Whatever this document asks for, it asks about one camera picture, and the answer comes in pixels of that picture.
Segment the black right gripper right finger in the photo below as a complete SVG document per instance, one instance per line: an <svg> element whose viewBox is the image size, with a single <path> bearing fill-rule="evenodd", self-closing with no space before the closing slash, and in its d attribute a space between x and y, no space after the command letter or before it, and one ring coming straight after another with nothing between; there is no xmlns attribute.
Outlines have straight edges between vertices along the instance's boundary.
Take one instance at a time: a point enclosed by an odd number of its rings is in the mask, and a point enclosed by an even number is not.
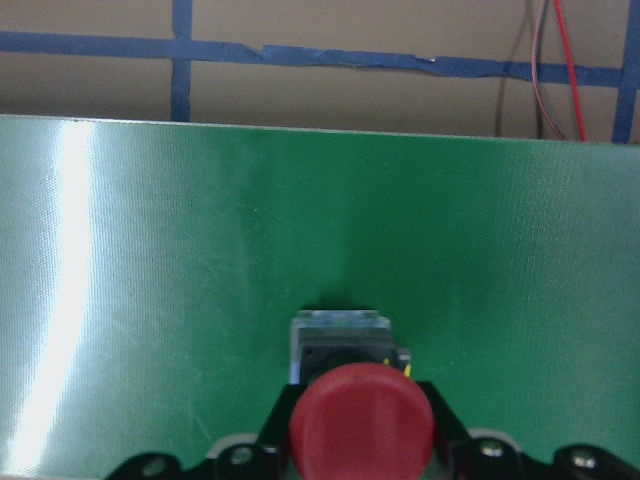
<svg viewBox="0 0 640 480"><path fill-rule="evenodd" d="M453 465L456 452L471 440L466 427L432 382L418 381L431 406L435 430L434 451L441 465Z"/></svg>

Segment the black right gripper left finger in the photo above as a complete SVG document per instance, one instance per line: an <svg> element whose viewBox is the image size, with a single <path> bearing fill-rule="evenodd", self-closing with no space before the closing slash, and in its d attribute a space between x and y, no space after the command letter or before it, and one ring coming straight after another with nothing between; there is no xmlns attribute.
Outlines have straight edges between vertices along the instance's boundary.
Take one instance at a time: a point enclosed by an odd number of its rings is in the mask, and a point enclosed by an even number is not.
<svg viewBox="0 0 640 480"><path fill-rule="evenodd" d="M291 457L289 424L300 399L299 385L285 385L260 430L255 446L265 470L285 470Z"/></svg>

